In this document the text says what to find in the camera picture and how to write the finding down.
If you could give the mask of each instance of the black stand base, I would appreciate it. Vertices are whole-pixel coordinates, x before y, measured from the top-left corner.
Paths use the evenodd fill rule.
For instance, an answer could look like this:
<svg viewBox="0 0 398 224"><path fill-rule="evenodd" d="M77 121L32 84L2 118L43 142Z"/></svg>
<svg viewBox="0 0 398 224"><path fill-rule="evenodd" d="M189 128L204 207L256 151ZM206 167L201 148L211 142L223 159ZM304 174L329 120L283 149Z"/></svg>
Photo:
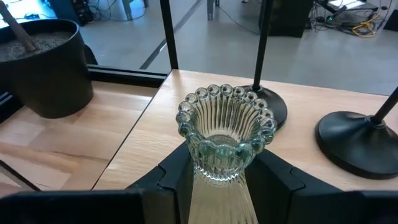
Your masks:
<svg viewBox="0 0 398 224"><path fill-rule="evenodd" d="M369 178L398 175L398 136L370 116L339 111L324 116L315 128L321 151L348 172Z"/></svg>
<svg viewBox="0 0 398 224"><path fill-rule="evenodd" d="M242 87L245 91L253 91L251 85ZM278 124L277 129L280 129L284 125L287 118L287 107L285 101L277 93L267 88L261 87L259 91L253 92L255 92L259 98L267 101L268 108L274 112L274 118Z"/></svg>

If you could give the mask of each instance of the ribbed glass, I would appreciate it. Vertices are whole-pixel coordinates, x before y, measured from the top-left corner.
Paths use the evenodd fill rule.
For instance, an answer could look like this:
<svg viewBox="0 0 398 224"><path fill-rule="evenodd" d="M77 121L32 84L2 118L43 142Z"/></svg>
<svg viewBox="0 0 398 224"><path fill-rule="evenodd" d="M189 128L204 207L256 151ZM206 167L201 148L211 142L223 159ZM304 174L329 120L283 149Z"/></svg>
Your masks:
<svg viewBox="0 0 398 224"><path fill-rule="evenodd" d="M239 86L210 85L186 96L176 120L195 164L189 223L257 223L244 169L274 138L267 102Z"/></svg>

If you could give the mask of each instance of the beaded rim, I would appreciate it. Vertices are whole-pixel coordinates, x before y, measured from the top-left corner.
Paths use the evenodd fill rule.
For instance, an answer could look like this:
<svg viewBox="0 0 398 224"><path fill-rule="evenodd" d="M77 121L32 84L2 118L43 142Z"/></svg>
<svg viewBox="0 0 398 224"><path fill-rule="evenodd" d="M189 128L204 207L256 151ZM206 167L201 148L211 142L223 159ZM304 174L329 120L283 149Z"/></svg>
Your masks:
<svg viewBox="0 0 398 224"><path fill-rule="evenodd" d="M258 110L259 116L256 118L255 122L260 125L260 130L257 136L252 138L250 141L242 141L236 147L228 145L216 145L213 141L205 139L197 130L194 124L191 122L191 116L195 113L194 106L199 101L204 101L208 97L216 96L232 96L233 98L242 99L242 104L252 104L255 110ZM176 121L179 125L178 132L181 136L185 137L188 143L192 142L194 144L209 146L208 148L213 148L216 150L218 157L225 158L233 156L233 152L237 152L236 155L242 152L251 153L254 151L255 154L259 154L264 149L265 145L271 143L274 138L274 133L276 132L277 123L274 119L273 112L267 108L267 102L263 99L257 97L257 95L252 92L245 92L244 88L240 86L232 87L229 84L224 84L221 86L210 85L207 88L198 88L195 93L189 93L185 97L185 101L181 102L178 106L178 113L176 115Z"/></svg>

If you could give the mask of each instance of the wooden tabletop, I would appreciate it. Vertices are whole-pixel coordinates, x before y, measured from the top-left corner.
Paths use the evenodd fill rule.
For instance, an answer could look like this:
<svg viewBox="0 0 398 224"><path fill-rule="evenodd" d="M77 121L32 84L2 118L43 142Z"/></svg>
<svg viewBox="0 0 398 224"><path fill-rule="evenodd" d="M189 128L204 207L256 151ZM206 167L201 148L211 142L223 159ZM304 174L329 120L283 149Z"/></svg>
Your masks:
<svg viewBox="0 0 398 224"><path fill-rule="evenodd" d="M248 85L248 78L174 70L137 122L126 142L106 168L95 189L123 189L149 172L169 155L184 138L177 132L175 115L178 104L188 93L210 84ZM315 141L316 123L333 111L374 114L386 96L332 90L287 83L265 82L263 86L277 92L288 107L285 125L267 149L293 166L342 190L398 189L398 178L369 180L352 175L332 164ZM398 108L386 118L398 132Z"/></svg>
<svg viewBox="0 0 398 224"><path fill-rule="evenodd" d="M0 159L42 190L91 189L157 89L93 82L79 112L45 119L23 107L0 124ZM0 197L20 186L0 175Z"/></svg>

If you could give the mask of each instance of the black plant pot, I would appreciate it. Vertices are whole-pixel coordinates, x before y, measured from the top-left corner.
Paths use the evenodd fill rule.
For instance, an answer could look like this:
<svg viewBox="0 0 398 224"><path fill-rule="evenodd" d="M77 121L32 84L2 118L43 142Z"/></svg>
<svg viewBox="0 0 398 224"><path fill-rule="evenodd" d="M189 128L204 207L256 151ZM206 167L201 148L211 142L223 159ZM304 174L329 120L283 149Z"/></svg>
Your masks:
<svg viewBox="0 0 398 224"><path fill-rule="evenodd" d="M93 87L78 24L48 19L21 25L29 35L60 31L73 35L46 52L0 62L0 89L17 96L44 118L61 118L84 108L93 97ZM14 39L10 27L0 29L0 43Z"/></svg>

